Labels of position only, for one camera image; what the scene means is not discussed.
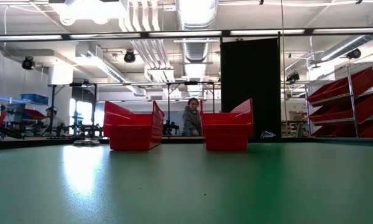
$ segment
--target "green table surface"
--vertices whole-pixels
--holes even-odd
[[[373,146],[1,150],[0,223],[373,223]]]

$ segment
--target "silver duct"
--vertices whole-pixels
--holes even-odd
[[[347,38],[346,40],[336,44],[334,47],[326,50],[321,54],[319,58],[320,61],[316,61],[316,63],[325,62],[329,60],[333,60],[338,58],[366,43],[373,40],[373,35],[360,35],[360,36],[352,36]]]
[[[214,27],[218,0],[176,0],[178,26],[181,30],[208,30]],[[183,54],[189,62],[204,62],[208,55],[209,43],[183,43]],[[206,65],[185,65],[187,76],[200,77],[205,74]]]

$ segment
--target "woman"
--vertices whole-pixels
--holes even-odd
[[[182,115],[182,120],[184,121],[182,135],[201,136],[201,124],[198,106],[198,99],[190,98],[188,100],[188,106],[185,107],[184,114]]]

